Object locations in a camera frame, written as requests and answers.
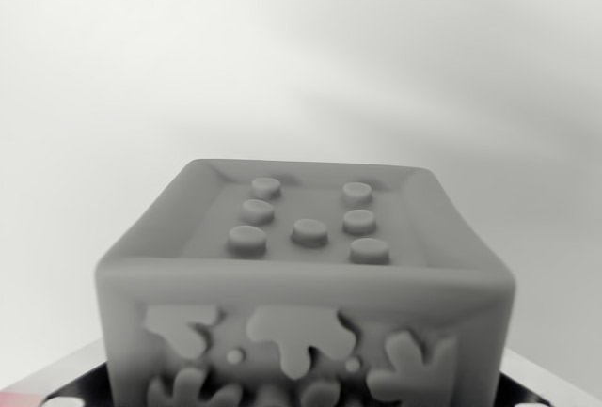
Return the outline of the black-tipped silver gripper right finger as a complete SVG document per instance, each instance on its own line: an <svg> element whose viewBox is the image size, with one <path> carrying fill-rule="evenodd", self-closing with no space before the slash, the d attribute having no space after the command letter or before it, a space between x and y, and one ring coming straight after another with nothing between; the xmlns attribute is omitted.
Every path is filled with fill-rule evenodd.
<svg viewBox="0 0 602 407"><path fill-rule="evenodd" d="M501 362L497 406L600 406L601 400L560 376L505 349Z"/></svg>

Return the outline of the black-tipped silver gripper left finger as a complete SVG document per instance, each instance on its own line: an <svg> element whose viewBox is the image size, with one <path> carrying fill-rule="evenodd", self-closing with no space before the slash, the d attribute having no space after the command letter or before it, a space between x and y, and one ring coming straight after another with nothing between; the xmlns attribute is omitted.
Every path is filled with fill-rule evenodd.
<svg viewBox="0 0 602 407"><path fill-rule="evenodd" d="M2 406L41 406L56 397L74 406L110 406L111 392L101 338L1 389Z"/></svg>

